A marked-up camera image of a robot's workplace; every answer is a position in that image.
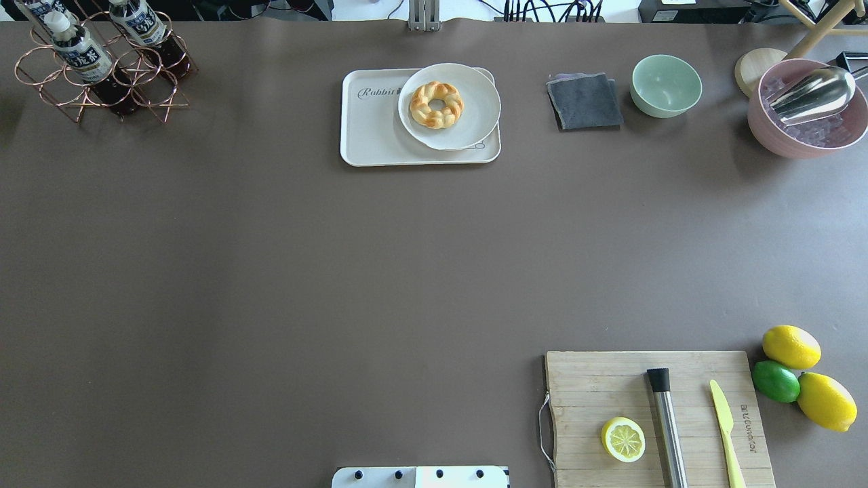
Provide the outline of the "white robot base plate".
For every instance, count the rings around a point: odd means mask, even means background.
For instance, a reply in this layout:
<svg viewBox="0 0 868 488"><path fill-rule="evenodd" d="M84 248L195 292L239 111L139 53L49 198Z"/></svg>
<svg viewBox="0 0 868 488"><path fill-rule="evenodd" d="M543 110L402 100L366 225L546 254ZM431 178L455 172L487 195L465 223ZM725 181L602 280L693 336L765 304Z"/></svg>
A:
<svg viewBox="0 0 868 488"><path fill-rule="evenodd" d="M344 467L332 476L332 487L509 487L503 466L376 466Z"/></svg>

